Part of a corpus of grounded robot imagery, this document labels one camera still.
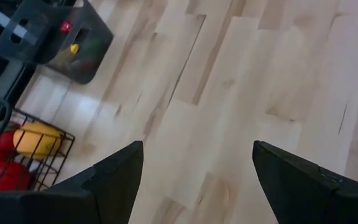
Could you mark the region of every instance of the light wood flooring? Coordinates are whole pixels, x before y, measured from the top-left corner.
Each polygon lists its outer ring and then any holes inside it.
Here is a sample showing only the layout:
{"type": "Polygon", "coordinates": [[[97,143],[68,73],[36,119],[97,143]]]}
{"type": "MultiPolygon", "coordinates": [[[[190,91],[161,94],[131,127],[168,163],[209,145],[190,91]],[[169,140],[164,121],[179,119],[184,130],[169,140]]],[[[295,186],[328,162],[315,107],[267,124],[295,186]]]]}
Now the light wood flooring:
{"type": "Polygon", "coordinates": [[[358,180],[358,0],[93,0],[88,85],[46,68],[18,107],[76,136],[60,180],[145,142],[130,223],[275,223],[267,141],[358,180]]]}

